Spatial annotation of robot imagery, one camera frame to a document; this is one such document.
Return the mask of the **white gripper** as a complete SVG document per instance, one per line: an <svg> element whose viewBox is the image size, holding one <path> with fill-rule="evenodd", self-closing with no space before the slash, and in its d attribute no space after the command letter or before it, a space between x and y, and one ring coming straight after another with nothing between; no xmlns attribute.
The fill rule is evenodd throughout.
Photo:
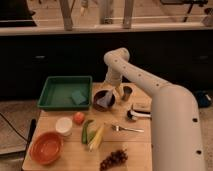
<svg viewBox="0 0 213 171"><path fill-rule="evenodd" d="M122 83L122 75L115 71L108 71L105 77L105 81L111 86L115 87L115 91L118 94L118 104L122 104L122 90L119 86Z"/></svg>

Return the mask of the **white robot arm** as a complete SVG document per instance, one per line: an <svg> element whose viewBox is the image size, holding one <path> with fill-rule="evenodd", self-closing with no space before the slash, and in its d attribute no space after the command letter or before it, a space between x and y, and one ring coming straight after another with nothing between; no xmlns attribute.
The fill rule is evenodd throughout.
<svg viewBox="0 0 213 171"><path fill-rule="evenodd" d="M126 48L104 55L105 81L114 87L126 77L151 98L153 171L206 171L199 109L194 95L129 63Z"/></svg>

